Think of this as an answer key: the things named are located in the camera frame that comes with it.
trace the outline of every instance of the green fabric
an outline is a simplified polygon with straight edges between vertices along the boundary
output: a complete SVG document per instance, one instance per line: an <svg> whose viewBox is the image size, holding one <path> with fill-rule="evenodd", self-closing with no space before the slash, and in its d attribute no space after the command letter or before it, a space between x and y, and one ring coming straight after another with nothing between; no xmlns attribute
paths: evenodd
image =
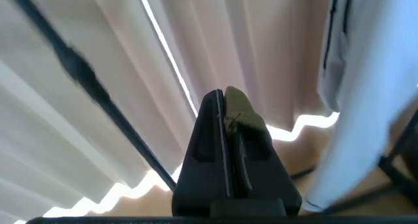
<svg viewBox="0 0 418 224"><path fill-rule="evenodd" d="M232 86L227 87L225 104L227 112L223 122L228 135L234 133L239 126L268 132L263 118L254 111L247 96L241 90Z"/></svg>

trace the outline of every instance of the curtain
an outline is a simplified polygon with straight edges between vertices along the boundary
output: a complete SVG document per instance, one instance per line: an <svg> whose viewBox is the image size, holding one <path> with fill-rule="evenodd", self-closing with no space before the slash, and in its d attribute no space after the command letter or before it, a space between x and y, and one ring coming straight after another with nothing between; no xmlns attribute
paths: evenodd
<svg viewBox="0 0 418 224"><path fill-rule="evenodd" d="M215 88L243 90L279 133L329 119L316 94L327 0L34 1L170 173ZM161 184L10 0L0 20L0 221L104 212Z"/></svg>

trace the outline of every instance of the white cloth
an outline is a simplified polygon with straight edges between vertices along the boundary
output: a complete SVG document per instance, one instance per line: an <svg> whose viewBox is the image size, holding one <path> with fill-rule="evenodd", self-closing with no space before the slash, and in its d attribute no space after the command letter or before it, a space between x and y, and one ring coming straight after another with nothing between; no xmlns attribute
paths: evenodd
<svg viewBox="0 0 418 224"><path fill-rule="evenodd" d="M337 0L327 60L324 32L318 90L340 117L302 205L314 212L343 197L375 168L391 122L417 94L416 0L351 0L345 34L346 3Z"/></svg>

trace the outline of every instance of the wooden floor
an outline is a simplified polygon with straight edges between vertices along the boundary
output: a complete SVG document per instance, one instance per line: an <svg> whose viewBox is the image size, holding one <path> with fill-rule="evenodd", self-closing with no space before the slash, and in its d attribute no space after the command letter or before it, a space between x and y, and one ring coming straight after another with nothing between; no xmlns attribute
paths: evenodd
<svg viewBox="0 0 418 224"><path fill-rule="evenodd" d="M393 141L402 131L403 125L408 119L406 111L400 117L391 131L392 140L389 142L388 150ZM314 165L320 158L321 152L325 149L332 129L305 128L299 138L294 142L274 142L274 147L285 165L288 173L292 174ZM395 165L401 172L408 174L401 158L395 160ZM298 190L303 195L309 186L312 175L301 178L295 182ZM343 198L347 199L360 195L368 190L381 185L390 184L389 179L380 169L371 172L350 194ZM159 187L154 187L146 195L139 199L128 199L122 197L115 207L102 216L171 216L171 191L163 191ZM376 200L367 202L350 210L346 210L337 215L396 215L396 214L418 214L416 209L408 199L400 193L385 195Z"/></svg>

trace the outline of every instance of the beige curtain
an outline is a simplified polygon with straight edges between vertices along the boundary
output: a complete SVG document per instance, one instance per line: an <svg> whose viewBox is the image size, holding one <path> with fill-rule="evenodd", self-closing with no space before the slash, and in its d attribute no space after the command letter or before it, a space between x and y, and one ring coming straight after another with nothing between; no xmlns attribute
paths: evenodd
<svg viewBox="0 0 418 224"><path fill-rule="evenodd" d="M141 0L35 2L170 172L187 149L193 106L212 89L242 89L286 131L301 114L327 114L316 95L327 0L148 0L166 44ZM84 215L89 200L119 192L114 184L134 188L146 174L157 183L10 0L0 0L0 21L0 222L70 210L83 197L82 211L62 215Z"/></svg>

